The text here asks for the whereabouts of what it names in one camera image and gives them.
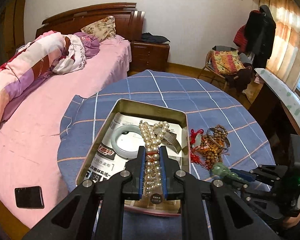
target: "smartphone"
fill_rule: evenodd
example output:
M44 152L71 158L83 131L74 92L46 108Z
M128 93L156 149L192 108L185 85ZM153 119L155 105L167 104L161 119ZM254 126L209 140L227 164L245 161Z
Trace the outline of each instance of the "smartphone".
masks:
M18 187L14 189L15 203L18 208L44 208L42 189L40 186Z

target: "comforter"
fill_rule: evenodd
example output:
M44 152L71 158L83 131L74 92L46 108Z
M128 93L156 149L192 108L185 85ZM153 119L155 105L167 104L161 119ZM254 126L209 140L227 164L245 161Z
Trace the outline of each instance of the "comforter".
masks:
M28 43L0 67L0 122L9 102L34 81L52 72L65 74L82 69L84 63L84 48L75 35L50 31Z

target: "round table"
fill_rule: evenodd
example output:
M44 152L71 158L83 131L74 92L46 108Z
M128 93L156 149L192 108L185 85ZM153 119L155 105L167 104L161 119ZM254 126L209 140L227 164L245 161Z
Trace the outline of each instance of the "round table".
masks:
M75 188L84 158L119 98L181 110L187 114L189 132L223 125L231 142L230 155L223 158L229 168L249 171L259 164L275 164L262 129L236 99L203 80L146 70L113 83L90 98L75 96L71 101L61 120L58 150L58 166L69 191ZM191 163L190 168L190 173L198 179L213 179L198 164ZM259 182L254 186L269 190ZM157 224L155 232L149 224ZM125 212L123 228L123 239L181 239L180 217L155 218Z

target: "chair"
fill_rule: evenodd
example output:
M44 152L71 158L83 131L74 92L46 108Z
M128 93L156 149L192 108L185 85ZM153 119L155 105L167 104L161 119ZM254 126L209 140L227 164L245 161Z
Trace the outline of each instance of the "chair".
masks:
M207 68L208 70L210 70L210 71L214 74L214 76L213 76L212 79L211 79L210 84L212 84L212 82L215 80L215 77L216 77L216 76L219 76L219 77L221 77L222 79L225 80L225 84L224 84L223 89L222 89L223 91L225 91L225 90L226 90L226 87L227 87L227 85L228 85L228 82L226 81L226 78L225 78L223 75L218 74L218 73L214 70L214 68L213 68L213 66L212 66L212 63L209 63L209 62L210 62L210 59L211 59L211 54L212 54L212 51L210 50L210 51L208 52L207 56L206 56L206 64L205 64L205 66L203 67L203 69L200 71L200 73L199 73L199 75L198 75L197 78L199 79L200 76L203 76L203 71Z

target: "screw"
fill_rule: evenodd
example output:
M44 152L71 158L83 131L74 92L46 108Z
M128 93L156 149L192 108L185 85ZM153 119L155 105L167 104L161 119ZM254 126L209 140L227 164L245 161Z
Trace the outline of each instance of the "screw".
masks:
M222 187L223 182L222 180L216 179L213 181L213 185L215 185L216 187Z
M129 175L130 175L130 172L129 172L129 171L126 171L126 170L124 170L124 171L121 171L121 172L120 172L120 175L121 175L122 177L127 177L127 176L129 176Z
M176 175L178 177L184 177L186 175L186 172L183 170L178 170L178 171L176 171Z
M92 186L92 181L89 179L86 179L85 181L83 181L82 185L83 185L83 187L90 187L90 186Z

